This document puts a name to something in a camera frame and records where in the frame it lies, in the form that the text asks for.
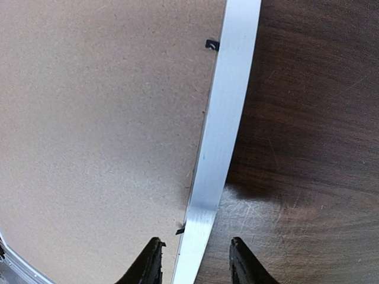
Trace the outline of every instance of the aluminum strip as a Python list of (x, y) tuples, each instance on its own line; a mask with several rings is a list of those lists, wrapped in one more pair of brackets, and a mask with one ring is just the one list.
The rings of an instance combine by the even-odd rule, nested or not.
[(5, 241), (4, 235), (0, 231), (0, 246), (4, 249), (5, 259), (2, 264), (9, 267), (8, 275), (12, 276), (13, 283), (28, 283), (28, 284), (53, 284), (53, 282), (45, 275), (40, 273), (37, 269), (28, 264), (21, 256), (19, 256)]
[(220, 50), (172, 284), (193, 284), (224, 188), (246, 90), (261, 0), (227, 0)]

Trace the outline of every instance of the scratched wood surface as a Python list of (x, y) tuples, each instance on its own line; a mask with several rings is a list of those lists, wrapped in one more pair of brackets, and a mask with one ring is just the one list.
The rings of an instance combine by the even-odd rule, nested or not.
[(280, 283), (379, 283), (379, 4), (263, 0), (228, 186), (197, 283), (241, 236)]

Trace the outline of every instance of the metal frame edge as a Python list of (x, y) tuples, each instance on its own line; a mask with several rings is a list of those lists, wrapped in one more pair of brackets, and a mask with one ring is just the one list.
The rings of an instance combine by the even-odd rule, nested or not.
[(204, 256), (236, 142), (261, 0), (226, 0), (220, 50), (172, 284), (193, 284)]

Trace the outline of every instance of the black clip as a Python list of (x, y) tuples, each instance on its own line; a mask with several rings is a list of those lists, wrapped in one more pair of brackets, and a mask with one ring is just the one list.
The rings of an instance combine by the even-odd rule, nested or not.
[(207, 49), (218, 51), (220, 49), (220, 42), (216, 40), (207, 40), (205, 42), (205, 47)]

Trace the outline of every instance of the wood grain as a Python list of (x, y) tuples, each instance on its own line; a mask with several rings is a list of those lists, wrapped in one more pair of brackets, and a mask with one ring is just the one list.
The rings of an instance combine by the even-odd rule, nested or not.
[(239, 135), (197, 283), (242, 237), (284, 283), (379, 283), (379, 4), (263, 0)]

